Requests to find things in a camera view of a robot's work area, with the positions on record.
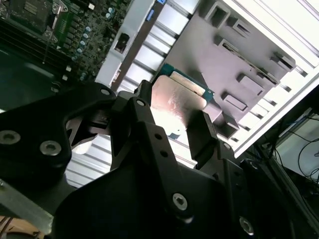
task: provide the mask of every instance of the green circuit board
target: green circuit board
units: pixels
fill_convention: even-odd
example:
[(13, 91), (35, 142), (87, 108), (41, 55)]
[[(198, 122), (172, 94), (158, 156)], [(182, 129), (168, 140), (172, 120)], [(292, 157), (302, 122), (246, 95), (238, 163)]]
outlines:
[(130, 3), (131, 0), (2, 0), (0, 31), (5, 36), (0, 36), (0, 43), (26, 51), (52, 67), (59, 72), (61, 82), (94, 81)]

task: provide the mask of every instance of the rectangular slot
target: rectangular slot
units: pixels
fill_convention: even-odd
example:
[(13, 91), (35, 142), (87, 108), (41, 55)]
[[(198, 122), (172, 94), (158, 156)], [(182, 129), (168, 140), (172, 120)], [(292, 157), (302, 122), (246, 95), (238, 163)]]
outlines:
[(247, 109), (247, 105), (246, 104), (244, 104), (243, 102), (239, 101), (238, 99), (236, 99), (235, 97), (231, 96), (228, 93), (225, 93), (223, 95), (222, 99), (223, 99), (223, 101), (230, 103), (231, 105), (233, 105), (234, 107), (236, 107), (240, 111), (244, 111), (245, 109)]
[(222, 25), (222, 23), (225, 21), (226, 17), (227, 17), (227, 12), (225, 12), (219, 6), (216, 6), (212, 13), (212, 17), (210, 19), (211, 24), (214, 27), (219, 28)]
[(116, 46), (114, 47), (114, 50), (123, 54), (123, 52), (125, 51), (125, 48), (128, 44), (129, 39), (130, 39), (129, 35), (122, 33), (119, 37), (119, 40), (118, 40)]
[(264, 88), (262, 88), (259, 84), (257, 84), (245, 74), (240, 74), (237, 78), (237, 81), (257, 96), (261, 95), (264, 92)]
[(237, 33), (239, 33), (243, 37), (249, 37), (250, 31), (248, 30), (248, 26), (241, 20), (230, 17), (227, 21), (228, 26), (232, 27)]
[(222, 27), (230, 15), (230, 10), (219, 1), (214, 2), (212, 6), (209, 3), (202, 8), (204, 19), (217, 29)]
[(291, 72), (296, 67), (294, 61), (289, 60), (286, 56), (278, 52), (275, 53), (275, 56), (273, 56), (271, 60), (288, 72)]

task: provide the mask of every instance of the wire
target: wire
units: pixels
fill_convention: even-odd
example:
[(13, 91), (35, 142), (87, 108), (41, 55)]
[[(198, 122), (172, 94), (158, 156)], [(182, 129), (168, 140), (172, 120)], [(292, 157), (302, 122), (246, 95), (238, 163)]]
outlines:
[(279, 139), (279, 135), (280, 135), (280, 130), (281, 128), (283, 127), (283, 123), (284, 123), (284, 119), (281, 120), (281, 122), (279, 123), (279, 127), (278, 127), (278, 130), (277, 130), (277, 136), (276, 136), (276, 139), (274, 140), (273, 142), (273, 145), (272, 145), (272, 148), (270, 150), (270, 153), (269, 153), (269, 156), (268, 156), (268, 159), (270, 159), (273, 155), (274, 155), (274, 151), (276, 149), (276, 143)]
[(308, 140), (308, 139), (306, 139), (306, 138), (304, 138), (304, 137), (302, 137), (302, 136), (300, 136), (299, 134), (296, 134), (295, 132), (292, 132), (292, 131), (287, 131), (287, 132), (289, 132), (289, 133), (292, 133), (292, 134), (294, 134), (294, 135), (296, 135), (296, 136), (298, 136), (299, 138), (302, 138), (303, 140), (305, 140), (305, 141), (307, 141), (307, 142), (311, 142), (310, 140)]
[(279, 156), (279, 159), (280, 159), (280, 163), (281, 163), (281, 165), (282, 165), (282, 166), (284, 166), (283, 161), (282, 161), (282, 159), (281, 159), (281, 156), (280, 156), (280, 154), (279, 154), (278, 150), (275, 148), (275, 156), (276, 156), (276, 159), (277, 159), (277, 155), (276, 155), (276, 153), (277, 153), (277, 154), (278, 154), (278, 156)]
[(13, 220), (13, 218), (9, 218), (9, 220), (7, 221), (5, 226), (2, 228), (2, 230), (0, 232), (0, 238), (2, 238), (3, 234), (5, 233), (6, 229), (8, 228), (8, 226), (10, 225), (12, 220)]
[(319, 138), (317, 138), (317, 139), (315, 139), (315, 140), (313, 140), (313, 141), (310, 141), (310, 142), (308, 142), (301, 150), (300, 150), (300, 152), (299, 152), (299, 155), (298, 155), (298, 167), (299, 167), (299, 170), (300, 170), (300, 172), (306, 177), (306, 178), (309, 178), (309, 175), (307, 176), (303, 171), (302, 171), (302, 169), (301, 169), (301, 166), (300, 166), (300, 156), (301, 156), (301, 153), (303, 152), (303, 150), (309, 145), (309, 144), (311, 144), (311, 143), (314, 143), (314, 142), (318, 142), (319, 141)]

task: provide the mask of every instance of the screw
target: screw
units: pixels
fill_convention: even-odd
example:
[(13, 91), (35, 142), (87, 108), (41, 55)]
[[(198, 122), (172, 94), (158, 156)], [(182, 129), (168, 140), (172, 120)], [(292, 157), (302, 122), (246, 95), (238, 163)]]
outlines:
[(104, 95), (107, 95), (109, 96), (110, 95), (110, 92), (108, 92), (107, 90), (105, 89), (102, 89), (101, 92), (104, 94)]
[(3, 130), (0, 132), (0, 143), (1, 144), (15, 144), (21, 139), (20, 134), (13, 130)]
[(61, 145), (52, 140), (45, 141), (40, 145), (41, 153), (48, 156), (57, 156), (61, 150)]
[(231, 149), (231, 147), (230, 147), (230, 145), (229, 144), (227, 144), (227, 143), (223, 143), (223, 145), (228, 149), (228, 150), (230, 150)]
[(251, 226), (250, 222), (244, 218), (244, 217), (240, 217), (239, 218), (239, 224), (242, 227), (242, 229), (250, 236), (254, 235), (254, 229)]
[(145, 103), (144, 103), (143, 101), (137, 100), (136, 102), (137, 102), (140, 106), (144, 106), (144, 105), (145, 105)]
[(182, 194), (174, 193), (173, 202), (181, 211), (185, 211), (187, 209), (187, 200)]

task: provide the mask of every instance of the mounting hole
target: mounting hole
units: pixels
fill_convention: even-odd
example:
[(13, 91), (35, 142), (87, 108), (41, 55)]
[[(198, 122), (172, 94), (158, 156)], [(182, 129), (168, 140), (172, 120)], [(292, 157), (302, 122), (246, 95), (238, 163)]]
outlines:
[(21, 139), (20, 134), (13, 130), (4, 130), (0, 132), (0, 144), (15, 144)]
[(230, 150), (231, 149), (231, 147), (230, 147), (230, 145), (229, 144), (227, 144), (227, 143), (223, 143), (223, 145), (225, 146), (225, 148), (227, 148), (228, 150)]
[(108, 91), (105, 90), (105, 89), (102, 89), (101, 92), (102, 92), (102, 94), (104, 94), (104, 95), (107, 95), (107, 96), (110, 95), (110, 92), (108, 92)]
[(57, 156), (61, 150), (61, 145), (52, 140), (45, 141), (40, 145), (41, 153), (48, 156)]
[(186, 198), (180, 193), (174, 193), (173, 203), (181, 211), (185, 211), (188, 206)]
[(140, 106), (144, 106), (144, 105), (145, 105), (145, 103), (144, 103), (143, 101), (137, 100), (136, 102), (137, 102)]
[(162, 139), (162, 137), (161, 137), (158, 133), (155, 134), (155, 138), (157, 138), (157, 139), (159, 139), (159, 140)]
[(239, 184), (236, 184), (236, 187), (238, 188), (239, 191), (243, 190), (242, 186), (240, 186)]
[(166, 151), (161, 151), (160, 154), (164, 157), (167, 158), (168, 157), (168, 153)]
[(47, 150), (50, 150), (50, 151), (54, 151), (56, 150), (56, 147), (53, 145), (53, 144), (49, 144), (45, 147)]

